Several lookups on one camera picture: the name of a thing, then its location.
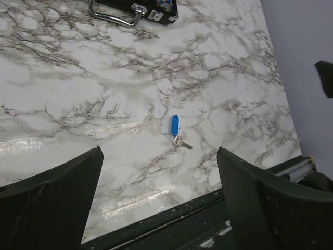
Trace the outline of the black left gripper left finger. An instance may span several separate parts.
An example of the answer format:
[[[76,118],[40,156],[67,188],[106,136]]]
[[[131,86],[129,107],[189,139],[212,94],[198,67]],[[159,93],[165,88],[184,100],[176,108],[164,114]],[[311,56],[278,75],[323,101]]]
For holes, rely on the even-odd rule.
[[[1,187],[1,249],[79,249],[103,159],[96,147]]]

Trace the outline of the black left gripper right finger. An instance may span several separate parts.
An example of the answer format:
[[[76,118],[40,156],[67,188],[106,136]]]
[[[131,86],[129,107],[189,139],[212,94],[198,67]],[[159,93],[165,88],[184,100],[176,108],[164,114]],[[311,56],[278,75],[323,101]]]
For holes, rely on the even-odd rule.
[[[217,163],[237,249],[332,249],[330,178],[292,182],[224,148]]]

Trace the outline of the silver key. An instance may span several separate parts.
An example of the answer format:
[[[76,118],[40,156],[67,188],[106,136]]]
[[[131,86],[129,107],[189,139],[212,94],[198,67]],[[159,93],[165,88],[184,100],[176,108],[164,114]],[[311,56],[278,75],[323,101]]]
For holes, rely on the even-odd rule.
[[[178,135],[174,138],[173,145],[175,147],[177,147],[177,148],[179,148],[179,147],[185,147],[185,148],[187,148],[189,150],[191,150],[193,148],[189,144],[185,143],[184,139],[181,136],[178,136]]]

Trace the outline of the blue plastic key tag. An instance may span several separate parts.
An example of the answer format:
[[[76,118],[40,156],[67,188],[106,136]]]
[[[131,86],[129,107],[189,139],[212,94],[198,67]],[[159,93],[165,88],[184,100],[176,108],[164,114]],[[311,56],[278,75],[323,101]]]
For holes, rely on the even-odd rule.
[[[171,124],[171,134],[176,137],[178,136],[178,130],[179,130],[179,117],[178,115],[174,115],[172,117],[172,124]]]

